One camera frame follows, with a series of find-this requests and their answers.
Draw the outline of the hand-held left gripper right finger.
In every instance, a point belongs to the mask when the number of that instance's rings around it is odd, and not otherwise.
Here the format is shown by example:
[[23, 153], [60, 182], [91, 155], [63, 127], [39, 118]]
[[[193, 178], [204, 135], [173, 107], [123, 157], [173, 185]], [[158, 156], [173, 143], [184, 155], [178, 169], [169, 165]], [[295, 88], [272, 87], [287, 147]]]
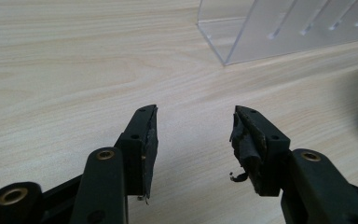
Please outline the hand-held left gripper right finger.
[[230, 142], [255, 193], [278, 197], [286, 224], [358, 224], [358, 187], [322, 153], [290, 139], [255, 109], [237, 105]]

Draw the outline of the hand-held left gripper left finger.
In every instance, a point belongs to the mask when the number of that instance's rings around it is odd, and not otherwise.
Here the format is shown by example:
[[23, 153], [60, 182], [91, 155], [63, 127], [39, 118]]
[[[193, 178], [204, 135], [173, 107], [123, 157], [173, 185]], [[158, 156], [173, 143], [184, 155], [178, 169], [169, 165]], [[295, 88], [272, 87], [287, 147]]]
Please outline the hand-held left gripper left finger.
[[128, 198], [150, 197], [158, 153], [156, 105], [137, 109], [111, 147], [88, 156], [70, 224], [128, 224]]

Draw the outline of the clear acrylic rack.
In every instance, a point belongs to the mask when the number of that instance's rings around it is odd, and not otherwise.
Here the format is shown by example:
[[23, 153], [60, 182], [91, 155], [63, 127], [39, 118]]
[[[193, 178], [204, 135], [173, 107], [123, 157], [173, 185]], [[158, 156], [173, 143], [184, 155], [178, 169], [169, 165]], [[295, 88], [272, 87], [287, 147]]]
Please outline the clear acrylic rack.
[[198, 28], [223, 65], [358, 41], [358, 0], [200, 0]]

